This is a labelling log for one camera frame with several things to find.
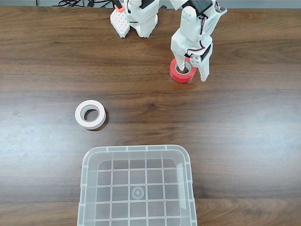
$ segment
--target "red tape roll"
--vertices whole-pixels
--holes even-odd
[[[188,57],[186,57],[185,60],[190,62],[190,59]],[[189,72],[187,74],[182,74],[176,70],[176,67],[175,67],[176,63],[177,63],[177,61],[175,60],[175,58],[170,63],[170,68],[169,68],[170,77],[179,83],[189,82],[193,78],[194,74],[196,73],[197,68],[191,66],[191,72]]]

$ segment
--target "clear plastic bin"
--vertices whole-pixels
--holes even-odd
[[[78,226],[197,226],[190,158],[178,145],[91,149]]]

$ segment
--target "tape roll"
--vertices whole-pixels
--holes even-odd
[[[195,75],[197,68],[193,67],[189,62],[190,59],[188,57],[185,58],[185,67],[188,69],[187,73],[179,73],[177,71],[177,61],[175,60],[175,58],[172,60],[172,62],[170,63],[170,68],[169,68],[169,75],[170,77],[179,82],[179,83],[186,83],[189,82],[193,76]]]
[[[96,110],[98,116],[93,121],[85,120],[85,114],[89,110]],[[101,127],[106,118],[104,107],[96,100],[86,100],[81,103],[75,110],[75,119],[85,129],[97,129]]]

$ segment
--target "wooden table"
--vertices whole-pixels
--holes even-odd
[[[188,150],[199,225],[301,225],[301,11],[229,10],[189,84],[168,75],[180,11],[148,39],[110,13],[0,7],[0,225],[76,225],[85,153],[151,144]],[[88,99],[102,130],[75,121]]]

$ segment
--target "red part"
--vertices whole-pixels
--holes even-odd
[[[188,57],[186,57],[185,59],[186,59],[186,61],[190,62],[190,59]],[[176,82],[179,82],[179,83],[189,82],[193,78],[193,76],[195,75],[195,73],[197,72],[197,68],[196,67],[192,67],[192,70],[191,70],[190,73],[188,73],[188,74],[181,74],[175,68],[175,64],[176,63],[177,63],[177,61],[175,60],[175,58],[170,63],[170,68],[169,68],[169,75],[170,75],[170,77],[173,80],[175,80]]]
[[[118,12],[120,12],[120,13],[122,13],[125,9],[124,9],[124,6],[122,7],[122,8],[118,8],[116,5],[114,5],[114,7],[115,7],[115,9],[118,11]]]

